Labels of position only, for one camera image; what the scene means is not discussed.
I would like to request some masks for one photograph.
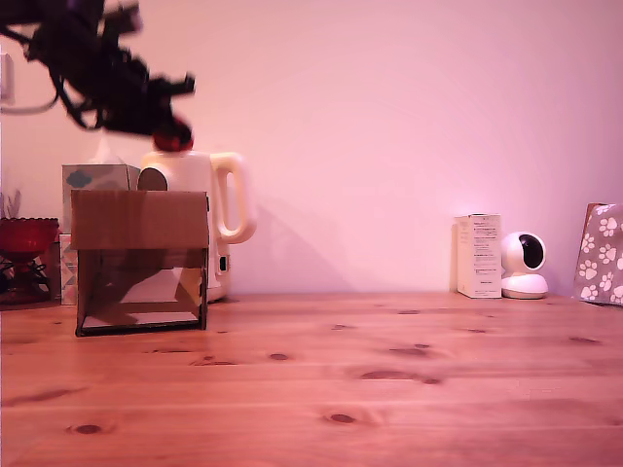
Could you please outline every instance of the kettle handle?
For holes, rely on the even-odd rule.
[[[210,161],[212,170],[218,183],[221,201],[218,206],[218,215],[214,216],[216,228],[220,237],[226,243],[242,243],[247,241],[255,233],[257,228],[257,214],[255,205],[251,202],[249,193],[248,174],[244,158],[237,153],[211,154]],[[236,229],[228,227],[229,198],[227,193],[227,176],[234,175],[236,182],[236,195],[238,202],[238,216],[240,224]]]

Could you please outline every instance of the camera lens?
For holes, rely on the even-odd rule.
[[[541,242],[532,235],[519,235],[519,241],[524,248],[524,263],[530,269],[536,269],[543,262],[543,247]]]

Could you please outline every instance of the robotic arm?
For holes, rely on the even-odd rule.
[[[38,24],[32,37],[9,27],[32,23]],[[28,61],[48,68],[56,97],[77,125],[152,136],[164,150],[189,149],[192,131],[173,116],[170,103],[193,93],[195,79],[150,77],[145,64],[119,46],[121,35],[140,28],[137,4],[104,13],[104,0],[0,0],[0,34],[20,42]],[[73,102],[65,83],[84,101]],[[87,112],[96,113],[94,126],[85,123]]]

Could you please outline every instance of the red candle holder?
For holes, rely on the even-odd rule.
[[[58,219],[0,219],[0,256],[13,265],[9,289],[0,295],[2,305],[45,302],[50,287],[34,261],[44,254],[58,234]]]

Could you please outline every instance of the red bowl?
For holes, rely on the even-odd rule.
[[[56,240],[58,219],[0,219],[0,255],[9,261],[30,261]]]

